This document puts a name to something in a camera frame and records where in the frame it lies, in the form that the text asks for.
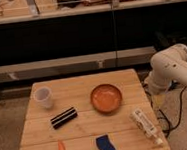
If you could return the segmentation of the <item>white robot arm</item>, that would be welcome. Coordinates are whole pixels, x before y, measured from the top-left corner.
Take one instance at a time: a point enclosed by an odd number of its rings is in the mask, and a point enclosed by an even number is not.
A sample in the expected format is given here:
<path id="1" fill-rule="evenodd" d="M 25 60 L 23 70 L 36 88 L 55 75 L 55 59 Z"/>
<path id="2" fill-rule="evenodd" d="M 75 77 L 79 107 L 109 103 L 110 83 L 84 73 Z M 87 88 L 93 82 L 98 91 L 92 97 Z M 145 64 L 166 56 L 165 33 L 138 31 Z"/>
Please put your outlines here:
<path id="1" fill-rule="evenodd" d="M 187 45 L 178 43 L 159 51 L 150 65 L 152 70 L 146 78 L 150 93 L 161 94 L 169 89 L 172 80 L 187 86 Z"/>

